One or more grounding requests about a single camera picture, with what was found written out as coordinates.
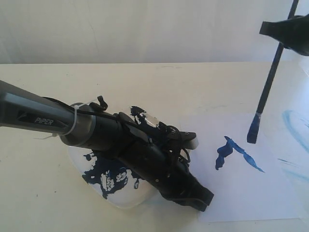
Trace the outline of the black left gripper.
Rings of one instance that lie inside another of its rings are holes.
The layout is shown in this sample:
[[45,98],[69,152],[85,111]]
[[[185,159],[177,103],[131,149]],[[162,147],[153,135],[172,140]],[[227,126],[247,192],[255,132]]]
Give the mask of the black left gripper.
[[182,206],[205,212],[214,197],[181,163],[171,168],[167,157],[155,145],[134,142],[118,159],[154,186],[164,198],[177,199]]

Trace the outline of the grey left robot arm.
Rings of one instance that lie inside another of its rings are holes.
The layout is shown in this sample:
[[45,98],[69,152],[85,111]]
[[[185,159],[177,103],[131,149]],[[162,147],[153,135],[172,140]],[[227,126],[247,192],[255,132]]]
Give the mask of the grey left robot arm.
[[189,171],[196,134],[166,125],[137,106],[130,114],[108,114],[107,108],[102,96],[70,106],[0,84],[1,126],[50,133],[66,145],[90,149],[86,158],[94,165],[83,179],[103,198],[132,199],[124,187],[134,179],[134,189],[145,182],[166,200],[204,211],[214,194]]

